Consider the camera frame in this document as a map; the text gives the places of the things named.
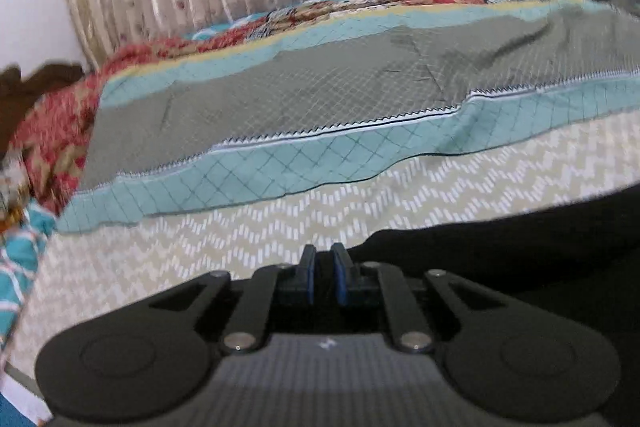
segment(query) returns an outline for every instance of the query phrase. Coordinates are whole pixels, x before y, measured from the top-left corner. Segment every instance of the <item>white zigzag pattern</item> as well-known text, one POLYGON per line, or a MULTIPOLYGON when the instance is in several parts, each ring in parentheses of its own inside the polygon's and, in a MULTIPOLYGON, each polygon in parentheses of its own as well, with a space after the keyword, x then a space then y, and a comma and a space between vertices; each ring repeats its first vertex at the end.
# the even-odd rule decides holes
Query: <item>white zigzag pattern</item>
POLYGON ((305 243, 357 245, 379 229, 491 219, 610 192, 640 180, 640 111, 574 124, 465 156, 420 156, 371 180, 274 201, 55 235, 12 340, 33 375, 58 331, 212 269, 248 277, 295 263, 305 243))

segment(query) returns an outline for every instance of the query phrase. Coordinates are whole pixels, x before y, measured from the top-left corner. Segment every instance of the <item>metal screw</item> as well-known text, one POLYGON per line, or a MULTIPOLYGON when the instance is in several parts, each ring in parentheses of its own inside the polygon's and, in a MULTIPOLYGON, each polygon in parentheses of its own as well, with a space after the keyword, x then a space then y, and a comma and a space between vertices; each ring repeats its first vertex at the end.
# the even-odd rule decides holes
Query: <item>metal screw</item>
POLYGON ((426 333, 421 331, 409 331, 400 337, 402 347, 411 349, 412 351, 420 351, 426 349, 433 344, 433 339, 426 333))
POLYGON ((251 333, 237 331, 236 333, 229 333, 223 342, 229 349, 244 351, 255 344, 255 337, 251 333))

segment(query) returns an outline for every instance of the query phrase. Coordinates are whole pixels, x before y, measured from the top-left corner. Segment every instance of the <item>ribbed gray surface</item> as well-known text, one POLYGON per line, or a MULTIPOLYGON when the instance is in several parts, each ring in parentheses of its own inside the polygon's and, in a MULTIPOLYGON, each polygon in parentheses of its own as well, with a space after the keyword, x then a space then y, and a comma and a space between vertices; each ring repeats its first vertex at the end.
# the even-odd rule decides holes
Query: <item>ribbed gray surface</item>
MULTIPOLYGON (((386 347, 380 334, 274 335, 222 363, 188 404, 136 427, 522 427, 460 398, 430 357, 386 347)), ((83 424, 57 419, 52 427, 83 424)), ((597 414, 557 427, 608 427, 597 414)))
POLYGON ((640 24, 580 7, 495 17, 279 53, 203 84, 98 112, 81 188, 208 150, 225 139, 312 130, 459 104, 472 90, 556 83, 640 66, 640 24))

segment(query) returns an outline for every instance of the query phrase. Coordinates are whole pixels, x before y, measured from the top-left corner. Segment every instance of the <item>white logo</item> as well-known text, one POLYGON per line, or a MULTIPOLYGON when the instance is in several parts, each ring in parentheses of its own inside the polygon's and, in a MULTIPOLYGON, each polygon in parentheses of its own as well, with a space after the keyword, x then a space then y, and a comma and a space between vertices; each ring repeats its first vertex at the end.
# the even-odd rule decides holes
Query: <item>white logo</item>
POLYGON ((322 349, 325 349, 326 351, 332 349, 337 345, 338 343, 333 339, 330 339, 329 337, 327 337, 326 340, 322 341, 321 343, 318 343, 318 346, 322 347, 322 349))

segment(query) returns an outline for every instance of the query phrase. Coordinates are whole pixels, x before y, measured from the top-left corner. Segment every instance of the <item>white wall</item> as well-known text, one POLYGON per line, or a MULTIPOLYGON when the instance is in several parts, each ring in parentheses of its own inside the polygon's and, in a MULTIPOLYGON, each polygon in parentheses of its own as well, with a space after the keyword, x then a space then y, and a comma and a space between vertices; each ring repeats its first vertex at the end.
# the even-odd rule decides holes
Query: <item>white wall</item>
POLYGON ((86 69, 66 0, 0 0, 0 71, 17 63, 25 77, 48 60, 86 69))

